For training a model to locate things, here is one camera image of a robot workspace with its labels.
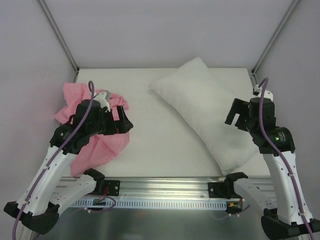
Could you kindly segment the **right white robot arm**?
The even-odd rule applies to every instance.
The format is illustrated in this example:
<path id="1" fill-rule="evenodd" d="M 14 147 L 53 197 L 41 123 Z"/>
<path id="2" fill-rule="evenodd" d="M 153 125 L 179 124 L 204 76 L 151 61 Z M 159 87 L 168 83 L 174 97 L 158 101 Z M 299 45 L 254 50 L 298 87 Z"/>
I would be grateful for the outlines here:
<path id="1" fill-rule="evenodd" d="M 269 98 L 254 97 L 250 101 L 233 100 L 225 124 L 235 126 L 252 137 L 269 169 L 276 201 L 249 181 L 243 172 L 228 174 L 224 180 L 225 198 L 239 196 L 256 209 L 261 226 L 270 240 L 284 240 L 308 234 L 314 239 L 320 231 L 304 199 L 296 168 L 295 144 L 291 132 L 276 125 L 275 104 Z"/>

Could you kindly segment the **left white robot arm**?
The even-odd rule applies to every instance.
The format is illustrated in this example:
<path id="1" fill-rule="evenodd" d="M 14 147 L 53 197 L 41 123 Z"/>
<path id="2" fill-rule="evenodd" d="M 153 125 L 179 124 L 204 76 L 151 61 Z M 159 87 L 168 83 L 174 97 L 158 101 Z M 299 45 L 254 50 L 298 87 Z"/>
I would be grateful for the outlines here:
<path id="1" fill-rule="evenodd" d="M 105 176 L 94 168 L 85 170 L 64 190 L 55 192 L 55 189 L 65 169 L 91 137 L 126 134 L 133 128 L 123 106 L 118 105 L 116 110 L 118 120 L 97 100 L 79 103 L 75 114 L 54 131 L 46 157 L 27 190 L 19 200 L 7 202 L 4 212 L 15 218 L 16 223 L 45 235 L 74 202 L 87 194 L 105 194 Z"/>

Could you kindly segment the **white pillow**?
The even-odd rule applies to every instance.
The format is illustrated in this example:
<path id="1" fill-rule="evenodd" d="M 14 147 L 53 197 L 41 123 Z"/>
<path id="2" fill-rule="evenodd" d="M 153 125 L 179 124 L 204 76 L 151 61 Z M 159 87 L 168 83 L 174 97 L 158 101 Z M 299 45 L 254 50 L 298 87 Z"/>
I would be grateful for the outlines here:
<path id="1" fill-rule="evenodd" d="M 199 57 L 150 84 L 197 133 L 223 174 L 246 164 L 258 148 L 248 133 L 225 124 L 237 95 Z"/>

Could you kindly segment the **pink pillowcase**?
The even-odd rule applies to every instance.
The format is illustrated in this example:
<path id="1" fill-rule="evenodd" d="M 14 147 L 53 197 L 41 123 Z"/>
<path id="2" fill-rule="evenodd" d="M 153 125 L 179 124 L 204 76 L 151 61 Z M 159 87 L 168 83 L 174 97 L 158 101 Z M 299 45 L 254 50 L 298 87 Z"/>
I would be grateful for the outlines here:
<path id="1" fill-rule="evenodd" d="M 77 105 L 91 96 L 89 87 L 84 83 L 65 83 L 63 86 L 66 106 L 54 115 L 60 124 L 67 122 L 76 112 Z M 70 175 L 77 177 L 88 169 L 94 169 L 115 159 L 129 144 L 130 134 L 92 136 L 77 157 L 70 164 Z"/>

